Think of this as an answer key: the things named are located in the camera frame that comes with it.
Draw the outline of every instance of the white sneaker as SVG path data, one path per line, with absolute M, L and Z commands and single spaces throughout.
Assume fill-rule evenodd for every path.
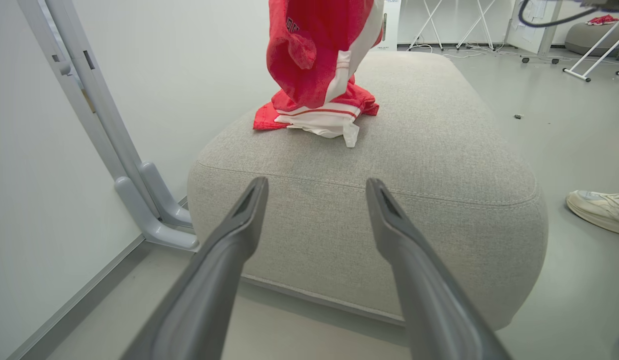
M 573 191 L 567 196 L 567 207 L 582 219 L 619 234 L 619 193 Z

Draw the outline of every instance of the fabric upholstery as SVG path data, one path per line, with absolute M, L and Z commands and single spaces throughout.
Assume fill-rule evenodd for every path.
M 355 148 L 298 129 L 252 130 L 254 112 L 205 146 L 188 180 L 196 234 L 206 239 L 250 180 L 266 176 L 261 239 L 243 275 L 401 319 L 365 202 L 366 179 L 380 178 L 492 328 L 503 328 L 545 257 L 548 221 L 534 175 L 445 57 L 372 52 L 356 77 L 380 110 L 356 120 Z
M 607 25 L 587 25 L 584 22 L 576 23 L 570 27 L 565 36 L 565 48 L 576 54 L 584 55 L 597 41 L 609 32 L 610 28 L 613 26 L 613 23 Z M 618 40 L 619 30 L 616 28 L 616 31 L 609 34 L 602 43 L 591 51 L 590 55 L 593 57 L 600 57 Z

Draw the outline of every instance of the black cable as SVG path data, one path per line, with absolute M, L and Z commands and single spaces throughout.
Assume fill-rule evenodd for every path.
M 530 2 L 530 0 L 522 0 L 522 3 L 520 4 L 520 10 L 518 11 L 518 19 L 519 19 L 520 23 L 522 23 L 526 27 L 530 27 L 530 28 L 555 27 L 556 25 L 561 25 L 561 24 L 569 23 L 572 20 L 576 20 L 578 18 L 582 18 L 583 16 L 588 16 L 589 14 L 595 13 L 595 12 L 597 12 L 599 10 L 599 9 L 593 8 L 593 9 L 585 10 L 585 11 L 583 11 L 581 13 L 577 13 L 577 14 L 572 15 L 570 17 L 562 18 L 560 20 L 550 21 L 550 22 L 545 22 L 545 23 L 533 23 L 533 22 L 529 22 L 529 21 L 525 20 L 524 16 L 523 16 L 523 11 L 525 11 L 525 8 L 527 7 L 527 3 L 529 3 L 529 2 Z

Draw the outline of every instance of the baseboard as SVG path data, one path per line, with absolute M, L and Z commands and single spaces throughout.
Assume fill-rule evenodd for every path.
M 122 262 L 127 255 L 136 249 L 145 240 L 139 235 L 123 251 L 116 255 L 101 271 L 99 271 L 86 285 L 84 285 L 69 301 L 58 309 L 38 330 L 36 330 L 21 346 L 19 346 L 6 360 L 21 360 L 47 333 L 58 324 L 87 294 L 96 287 L 110 272 Z

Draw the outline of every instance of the white cloth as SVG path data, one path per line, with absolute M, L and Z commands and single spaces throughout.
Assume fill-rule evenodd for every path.
M 345 146 L 353 148 L 360 129 L 354 121 L 360 113 L 356 106 L 328 102 L 316 109 L 300 107 L 290 112 L 279 111 L 274 121 L 290 124 L 287 129 L 303 129 L 328 139 L 343 135 Z

